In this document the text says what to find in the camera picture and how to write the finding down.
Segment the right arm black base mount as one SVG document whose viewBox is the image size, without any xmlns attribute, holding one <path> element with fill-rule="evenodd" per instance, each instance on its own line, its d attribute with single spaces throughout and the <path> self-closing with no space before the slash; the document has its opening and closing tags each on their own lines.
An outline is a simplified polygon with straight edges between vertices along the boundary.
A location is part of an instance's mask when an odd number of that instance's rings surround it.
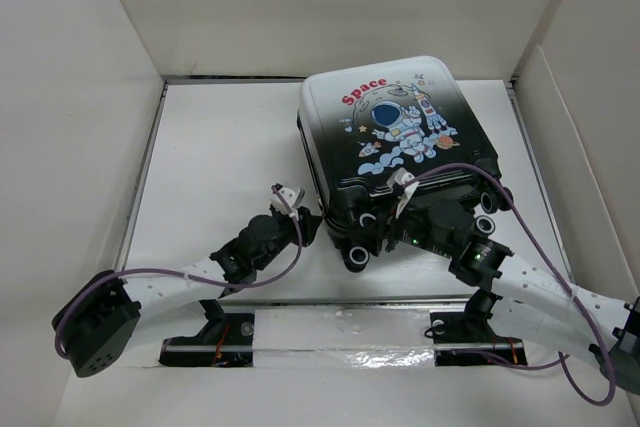
<svg viewBox="0 0 640 427">
<path fill-rule="evenodd" d="M 424 337 L 433 343 L 436 367 L 528 366 L 522 341 L 498 336 L 488 325 L 496 300 L 493 294 L 478 290 L 462 311 L 430 314 Z"/>
</svg>

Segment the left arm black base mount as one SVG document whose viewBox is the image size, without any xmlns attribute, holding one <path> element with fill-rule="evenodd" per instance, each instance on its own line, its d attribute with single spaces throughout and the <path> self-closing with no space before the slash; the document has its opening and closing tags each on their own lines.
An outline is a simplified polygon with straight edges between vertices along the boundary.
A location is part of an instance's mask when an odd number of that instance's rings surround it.
<svg viewBox="0 0 640 427">
<path fill-rule="evenodd" d="M 218 301 L 201 301 L 206 323 L 191 337 L 166 339 L 159 364 L 172 368 L 245 368 L 253 366 L 253 311 L 224 311 Z"/>
</svg>

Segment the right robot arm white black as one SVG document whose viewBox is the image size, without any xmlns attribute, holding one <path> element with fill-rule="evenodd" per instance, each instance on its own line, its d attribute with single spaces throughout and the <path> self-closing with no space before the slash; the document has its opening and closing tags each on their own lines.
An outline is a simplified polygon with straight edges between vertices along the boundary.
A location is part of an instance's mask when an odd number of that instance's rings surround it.
<svg viewBox="0 0 640 427">
<path fill-rule="evenodd" d="M 474 340 L 516 337 L 581 360 L 617 387 L 639 391 L 639 305 L 581 288 L 491 239 L 493 220 L 455 201 L 390 211 L 362 225 L 393 249 L 398 242 L 449 258 L 449 271 L 475 288 L 462 315 Z"/>
</svg>

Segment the black white space-print suitcase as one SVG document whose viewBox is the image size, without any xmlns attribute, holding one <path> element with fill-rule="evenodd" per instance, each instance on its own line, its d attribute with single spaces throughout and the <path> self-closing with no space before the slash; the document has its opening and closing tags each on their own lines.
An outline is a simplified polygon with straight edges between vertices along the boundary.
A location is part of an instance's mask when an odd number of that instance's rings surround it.
<svg viewBox="0 0 640 427">
<path fill-rule="evenodd" d="M 318 203 L 346 268 L 373 253 L 375 219 L 398 203 L 387 186 L 405 168 L 419 186 L 409 205 L 451 200 L 474 216 L 506 210 L 498 155 L 446 65 L 419 56 L 313 75 L 300 88 L 297 126 Z"/>
</svg>

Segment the aluminium front rail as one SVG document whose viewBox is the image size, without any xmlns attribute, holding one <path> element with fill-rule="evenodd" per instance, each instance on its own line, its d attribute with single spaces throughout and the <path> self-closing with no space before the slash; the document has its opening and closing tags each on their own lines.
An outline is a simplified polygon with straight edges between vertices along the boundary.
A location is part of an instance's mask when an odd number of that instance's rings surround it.
<svg viewBox="0 0 640 427">
<path fill-rule="evenodd" d="M 249 308 L 249 307 L 435 307 L 452 306 L 461 307 L 468 301 L 464 297 L 443 298 L 406 298 L 383 300 L 254 300 L 225 298 L 219 300 L 224 308 Z"/>
</svg>

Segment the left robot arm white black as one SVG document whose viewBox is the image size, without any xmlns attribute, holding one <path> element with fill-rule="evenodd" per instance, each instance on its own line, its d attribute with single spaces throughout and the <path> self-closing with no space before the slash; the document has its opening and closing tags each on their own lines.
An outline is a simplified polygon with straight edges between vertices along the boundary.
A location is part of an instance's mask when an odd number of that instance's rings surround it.
<svg viewBox="0 0 640 427">
<path fill-rule="evenodd" d="M 272 209 L 253 217 L 222 248 L 185 267 L 101 271 L 52 319 L 54 349 L 77 377 L 96 375 L 127 350 L 144 323 L 187 304 L 217 301 L 285 277 L 280 272 L 257 278 L 289 246 L 308 247 L 321 223 L 306 207 L 292 215 Z"/>
</svg>

